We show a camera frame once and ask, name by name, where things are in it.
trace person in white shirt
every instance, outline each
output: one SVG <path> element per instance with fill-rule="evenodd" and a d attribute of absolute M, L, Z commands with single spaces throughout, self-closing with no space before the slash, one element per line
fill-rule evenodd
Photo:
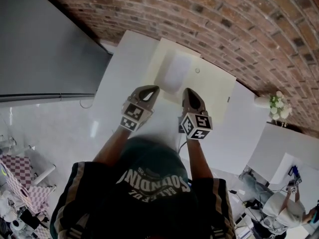
<path fill-rule="evenodd" d="M 289 228 L 295 228 L 309 223 L 316 214 L 314 207 L 306 214 L 306 210 L 300 202 L 299 188 L 295 201 L 290 199 L 291 192 L 286 196 L 282 193 L 274 193 L 265 185 L 256 181 L 248 172 L 239 176 L 254 195 L 255 199 L 263 205 L 262 212 L 267 215 L 260 215 L 261 224 L 271 230 L 272 233 L 280 235 Z"/>

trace jeans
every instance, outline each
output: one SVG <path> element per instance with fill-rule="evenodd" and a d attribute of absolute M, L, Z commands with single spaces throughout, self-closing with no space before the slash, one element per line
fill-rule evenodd
<path fill-rule="evenodd" d="M 265 185 L 256 181 L 256 179 L 248 173 L 240 175 L 239 179 L 247 185 L 251 194 L 254 198 L 259 201 L 262 205 L 268 201 L 268 199 L 274 194 Z"/>

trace brick wall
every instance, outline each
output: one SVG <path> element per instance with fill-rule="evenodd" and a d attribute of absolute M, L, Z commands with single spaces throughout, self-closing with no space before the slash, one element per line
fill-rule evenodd
<path fill-rule="evenodd" d="M 126 29 L 200 52 L 263 95 L 281 90 L 288 123 L 319 137 L 319 0 L 57 0 L 98 37 Z"/>

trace person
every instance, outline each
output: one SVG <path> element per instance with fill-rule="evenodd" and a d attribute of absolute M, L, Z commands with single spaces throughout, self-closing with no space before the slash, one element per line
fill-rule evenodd
<path fill-rule="evenodd" d="M 176 151 L 119 127 L 93 162 L 72 167 L 53 212 L 54 239 L 235 239 L 226 182 L 187 140 L 192 184 Z"/>
<path fill-rule="evenodd" d="M 291 190 L 286 196 L 281 192 L 274 193 L 265 185 L 257 182 L 251 172 L 243 172 L 239 179 L 247 185 L 254 198 L 263 205 L 262 214 L 257 218 L 257 221 L 275 235 L 282 235 L 289 228 L 309 223 L 316 214 L 316 207 L 306 214 L 306 210 L 300 201 L 298 186 L 295 201 L 292 201 L 290 199 Z"/>

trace white t-shirt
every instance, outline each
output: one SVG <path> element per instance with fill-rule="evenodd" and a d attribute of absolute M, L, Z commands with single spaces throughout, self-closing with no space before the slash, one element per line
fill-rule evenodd
<path fill-rule="evenodd" d="M 276 221 L 286 227 L 298 227 L 302 224 L 303 214 L 306 212 L 306 210 L 300 201 L 295 203 L 289 199 L 287 207 L 279 213 L 285 198 L 286 197 L 280 192 L 272 195 L 265 203 L 263 213 L 271 217 L 276 217 Z"/>

